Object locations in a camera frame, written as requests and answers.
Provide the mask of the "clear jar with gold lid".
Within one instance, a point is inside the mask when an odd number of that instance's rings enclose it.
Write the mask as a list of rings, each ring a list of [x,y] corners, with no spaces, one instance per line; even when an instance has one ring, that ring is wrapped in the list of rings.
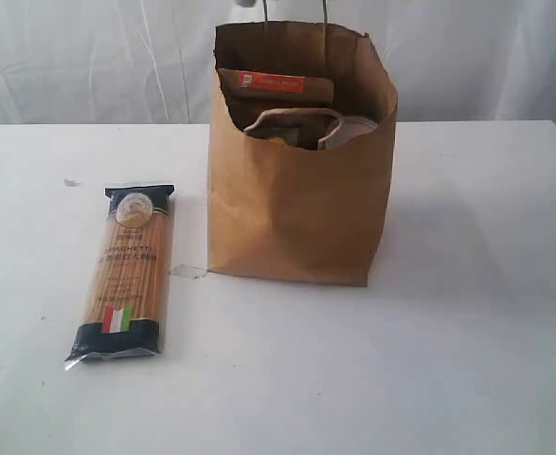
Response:
[[[345,116],[343,121],[335,120],[329,127],[331,136],[324,142],[325,149],[333,149],[349,140],[372,133],[378,124],[370,118]]]

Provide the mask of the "brown kraft stand-up pouch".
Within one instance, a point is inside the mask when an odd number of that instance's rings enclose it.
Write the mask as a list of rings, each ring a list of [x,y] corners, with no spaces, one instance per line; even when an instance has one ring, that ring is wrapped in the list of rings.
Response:
[[[218,68],[212,102],[222,100],[236,116],[252,116],[272,108],[331,107],[334,84],[318,77]]]

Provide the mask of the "spaghetti pasta package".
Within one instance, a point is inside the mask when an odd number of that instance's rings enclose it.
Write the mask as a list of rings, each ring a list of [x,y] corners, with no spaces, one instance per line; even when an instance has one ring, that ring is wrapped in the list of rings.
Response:
[[[172,234],[172,184],[105,189],[101,248],[81,325],[64,361],[161,353]]]

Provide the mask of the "white scrap front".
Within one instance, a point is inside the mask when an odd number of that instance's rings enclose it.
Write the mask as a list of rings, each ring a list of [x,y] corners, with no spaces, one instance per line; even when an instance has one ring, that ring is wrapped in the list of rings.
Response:
[[[241,8],[253,8],[257,0],[234,0],[234,3]]]

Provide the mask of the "brown paper bag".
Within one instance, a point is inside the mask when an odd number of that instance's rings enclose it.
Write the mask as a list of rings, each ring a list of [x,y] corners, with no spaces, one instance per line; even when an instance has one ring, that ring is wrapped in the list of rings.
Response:
[[[364,286],[390,192],[398,93],[366,34],[328,21],[216,27],[218,68],[330,79],[331,107],[236,116],[212,102],[207,265],[215,273]],[[325,149],[345,116],[378,128]]]

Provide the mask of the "clear tape piece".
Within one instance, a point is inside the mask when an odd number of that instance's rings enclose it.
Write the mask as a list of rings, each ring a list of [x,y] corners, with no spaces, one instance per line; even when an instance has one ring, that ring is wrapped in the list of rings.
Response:
[[[206,274],[206,269],[189,264],[179,264],[170,271],[171,276],[180,277],[188,280],[202,279],[206,276]]]

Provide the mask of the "white backdrop curtain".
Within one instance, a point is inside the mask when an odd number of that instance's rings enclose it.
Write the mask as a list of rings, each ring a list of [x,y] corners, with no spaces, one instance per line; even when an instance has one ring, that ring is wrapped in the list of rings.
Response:
[[[556,123],[556,1],[0,1],[0,124],[205,123],[215,28],[369,34],[403,121]]]

